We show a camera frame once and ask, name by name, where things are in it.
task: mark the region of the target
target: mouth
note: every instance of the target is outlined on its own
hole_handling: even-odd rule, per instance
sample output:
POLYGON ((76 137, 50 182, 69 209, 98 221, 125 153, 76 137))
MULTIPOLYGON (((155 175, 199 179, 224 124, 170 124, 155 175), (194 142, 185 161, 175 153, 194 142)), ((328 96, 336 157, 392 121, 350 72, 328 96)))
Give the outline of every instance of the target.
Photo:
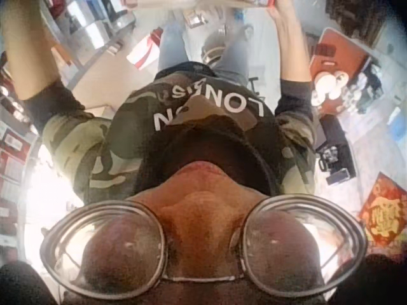
POLYGON ((207 161, 191 162, 191 163, 185 165, 184 167, 182 167, 180 170, 178 170, 178 172, 176 172, 174 174, 174 176, 177 176, 177 175, 180 175, 183 173, 194 172, 197 170, 208 172, 208 173, 213 173, 215 175, 220 175, 223 177, 228 177, 228 175, 225 174, 225 172, 222 171, 222 169, 220 169, 220 167, 216 166, 215 164, 213 164, 211 162, 207 162, 207 161))

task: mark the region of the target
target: camouflage t-shirt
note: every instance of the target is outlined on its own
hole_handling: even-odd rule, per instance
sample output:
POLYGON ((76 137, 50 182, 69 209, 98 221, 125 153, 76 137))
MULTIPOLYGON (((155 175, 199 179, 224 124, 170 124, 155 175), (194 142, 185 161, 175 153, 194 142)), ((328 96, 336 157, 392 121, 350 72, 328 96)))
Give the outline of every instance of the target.
POLYGON ((282 80, 273 115, 252 91, 194 67, 131 93, 111 121, 85 112, 60 81, 26 102, 85 203, 124 200, 198 160, 269 196, 314 191, 310 83, 282 80))

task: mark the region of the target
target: jeans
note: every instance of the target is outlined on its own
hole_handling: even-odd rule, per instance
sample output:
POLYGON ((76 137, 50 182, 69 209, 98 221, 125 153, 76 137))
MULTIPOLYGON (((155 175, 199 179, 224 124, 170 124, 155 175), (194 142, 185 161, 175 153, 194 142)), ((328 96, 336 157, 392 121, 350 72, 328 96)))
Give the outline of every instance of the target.
MULTIPOLYGON (((246 87, 249 82, 248 56, 249 43, 243 31, 239 31, 226 46, 221 59, 212 70, 218 78, 246 87)), ((176 21, 171 22, 165 26, 161 36, 158 70, 162 71, 187 61, 189 58, 185 51, 183 30, 176 21)))

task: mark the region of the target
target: black object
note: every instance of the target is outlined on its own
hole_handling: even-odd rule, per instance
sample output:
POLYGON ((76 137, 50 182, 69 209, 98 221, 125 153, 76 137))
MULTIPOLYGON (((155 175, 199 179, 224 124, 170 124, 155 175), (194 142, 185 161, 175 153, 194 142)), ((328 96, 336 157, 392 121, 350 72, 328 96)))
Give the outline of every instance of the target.
POLYGON ((315 47, 315 55, 325 56, 325 57, 334 57, 336 54, 336 46, 331 44, 319 43, 315 47))
POLYGON ((315 148, 320 155, 319 168, 331 175, 328 185, 341 183, 356 177, 352 153, 341 124, 336 116, 327 114, 320 119, 324 141, 315 148))

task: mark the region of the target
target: paper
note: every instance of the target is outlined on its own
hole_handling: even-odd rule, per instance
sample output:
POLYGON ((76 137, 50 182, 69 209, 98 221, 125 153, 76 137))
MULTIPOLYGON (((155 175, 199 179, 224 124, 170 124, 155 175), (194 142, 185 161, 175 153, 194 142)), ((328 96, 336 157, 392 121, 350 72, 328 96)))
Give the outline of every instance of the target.
POLYGON ((10 210, 8 208, 1 208, 0 207, 0 217, 9 217, 10 210))
POLYGON ((16 151, 21 151, 21 148, 23 148, 23 143, 10 134, 6 136, 4 142, 16 151))
POLYGON ((3 180, 0 197, 10 202, 18 203, 20 197, 20 186, 7 180, 3 180))

